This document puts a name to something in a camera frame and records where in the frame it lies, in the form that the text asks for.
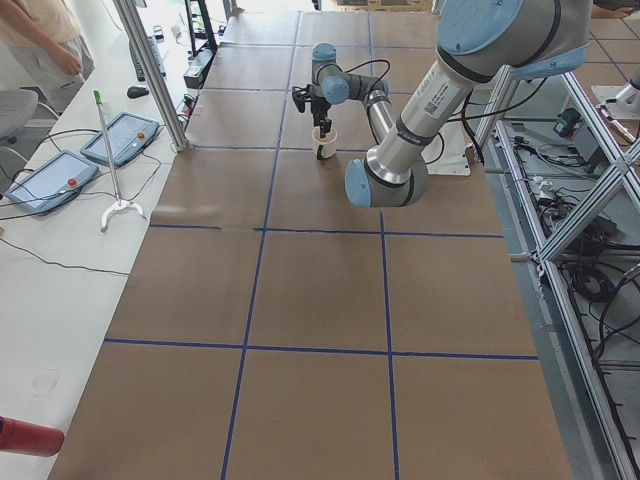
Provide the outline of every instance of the person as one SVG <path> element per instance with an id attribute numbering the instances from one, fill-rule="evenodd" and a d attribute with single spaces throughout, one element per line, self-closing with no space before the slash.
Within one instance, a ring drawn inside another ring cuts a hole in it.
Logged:
<path id="1" fill-rule="evenodd" d="M 591 18 L 627 18 L 640 10 L 640 0 L 594 0 Z"/>
<path id="2" fill-rule="evenodd" d="M 0 0 L 0 40 L 58 112 L 93 71 L 80 24 L 65 0 Z"/>

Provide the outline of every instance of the person's hand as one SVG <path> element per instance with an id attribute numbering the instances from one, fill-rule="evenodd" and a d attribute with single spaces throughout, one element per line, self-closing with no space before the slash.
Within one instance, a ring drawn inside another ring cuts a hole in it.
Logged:
<path id="1" fill-rule="evenodd" d="M 66 48 L 58 45 L 58 48 L 50 52 L 56 65 L 67 75 L 77 75 L 82 70 L 80 61 Z"/>
<path id="2" fill-rule="evenodd" d="M 627 18 L 629 15 L 631 15 L 635 11 L 636 9 L 634 7 L 621 7 L 616 10 L 610 11 L 610 13 L 606 18 L 619 18 L 619 19 Z"/>

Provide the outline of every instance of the red bottle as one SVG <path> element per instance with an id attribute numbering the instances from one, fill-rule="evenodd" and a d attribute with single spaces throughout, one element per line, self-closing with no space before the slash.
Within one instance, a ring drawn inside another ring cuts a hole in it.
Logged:
<path id="1" fill-rule="evenodd" d="M 64 433 L 57 428 L 0 417 L 0 450 L 50 457 L 62 448 Z"/>

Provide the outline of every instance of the label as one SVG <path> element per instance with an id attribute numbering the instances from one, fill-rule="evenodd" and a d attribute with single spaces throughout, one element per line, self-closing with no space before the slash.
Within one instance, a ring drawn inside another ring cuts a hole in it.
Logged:
<path id="1" fill-rule="evenodd" d="M 460 89 L 450 83 L 438 81 L 436 72 L 432 69 L 418 87 L 418 97 L 423 110 L 432 118 L 440 118 L 451 102 L 456 98 Z"/>

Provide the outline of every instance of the white desk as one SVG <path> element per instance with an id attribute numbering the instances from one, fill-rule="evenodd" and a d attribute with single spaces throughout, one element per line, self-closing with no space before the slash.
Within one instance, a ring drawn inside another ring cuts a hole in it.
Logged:
<path id="1" fill-rule="evenodd" d="M 185 47 L 166 37 L 167 86 L 174 105 L 187 92 L 182 74 L 187 68 Z M 93 90 L 102 94 L 107 119 L 120 111 L 162 118 L 151 95 L 131 100 L 129 86 L 139 84 L 130 60 L 128 41 L 121 35 L 107 58 L 78 93 L 52 133 L 74 128 L 100 128 Z M 89 135 L 56 137 L 60 148 L 78 152 Z M 45 142 L 29 162 L 45 163 L 57 150 Z M 161 162 L 154 178 L 136 201 L 150 216 L 171 168 L 175 152 L 163 130 L 146 153 Z M 158 162 L 139 156 L 118 170 L 122 194 L 133 196 Z M 88 185 L 83 193 L 113 192 L 110 175 Z M 69 265 L 129 272 L 148 222 L 135 211 L 115 215 L 105 234 L 100 217 L 113 203 L 107 195 L 81 195 L 43 217 L 0 220 L 2 238 L 47 260 Z M 0 218 L 24 214 L 15 206 L 0 207 Z M 46 265 L 0 243 L 0 415 L 66 430 L 87 381 L 104 333 L 124 288 L 126 277 L 68 270 Z M 0 478 L 45 479 L 54 458 L 0 452 Z"/>

